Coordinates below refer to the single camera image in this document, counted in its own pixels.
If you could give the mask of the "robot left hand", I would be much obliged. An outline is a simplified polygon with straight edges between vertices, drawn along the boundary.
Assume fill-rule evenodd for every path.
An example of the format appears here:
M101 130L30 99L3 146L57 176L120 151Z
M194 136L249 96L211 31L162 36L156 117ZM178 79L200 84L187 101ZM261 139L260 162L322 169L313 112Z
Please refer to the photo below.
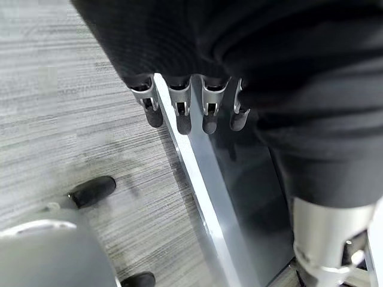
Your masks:
M242 81L290 201L306 286L341 286L382 198L381 1L74 1L137 91Z

